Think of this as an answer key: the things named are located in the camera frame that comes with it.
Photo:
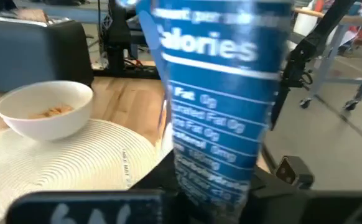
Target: black device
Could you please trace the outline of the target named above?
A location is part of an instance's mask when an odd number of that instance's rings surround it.
[[[147,45],[141,25],[136,17],[135,8],[125,8],[117,1],[109,1],[108,15],[100,24],[100,51],[106,54],[108,66],[104,70],[95,70],[96,76],[119,78],[160,79],[155,66],[138,63],[138,45]],[[124,51],[135,62],[124,58]]]
[[[85,36],[77,21],[24,21],[0,12],[0,92],[51,80],[90,85],[94,78]]]
[[[298,156],[284,156],[274,175],[298,189],[309,189],[314,181],[310,169]]]
[[[6,223],[192,224],[190,217],[208,223],[205,214],[179,190],[174,169],[171,152],[127,192],[26,195],[11,205]],[[255,167],[239,223],[361,224],[362,192],[300,190]]]

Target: white placemat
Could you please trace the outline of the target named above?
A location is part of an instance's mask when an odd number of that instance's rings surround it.
[[[96,119],[56,142],[0,131],[0,220],[15,199],[30,192],[128,189],[161,157],[139,134]]]

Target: metal cart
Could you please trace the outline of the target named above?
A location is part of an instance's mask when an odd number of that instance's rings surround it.
[[[303,13],[310,16],[316,16],[322,18],[324,16],[321,12],[309,11],[305,9],[295,9],[296,13]],[[347,101],[345,104],[346,110],[353,110],[355,106],[362,100],[362,78],[335,78],[328,77],[328,72],[332,65],[333,60],[337,56],[337,48],[340,46],[340,43],[343,39],[344,34],[347,32],[349,26],[360,26],[362,27],[362,17],[360,16],[345,16],[339,23],[334,38],[330,42],[330,45],[323,51],[322,61],[318,68],[314,68],[313,72],[315,73],[315,80],[311,86],[308,97],[304,98],[300,102],[302,108],[308,108],[311,100],[318,93],[321,86],[325,83],[345,83],[345,84],[355,84],[359,85],[358,91],[354,98],[350,101]],[[290,41],[298,44],[304,36],[292,33],[290,35]]]

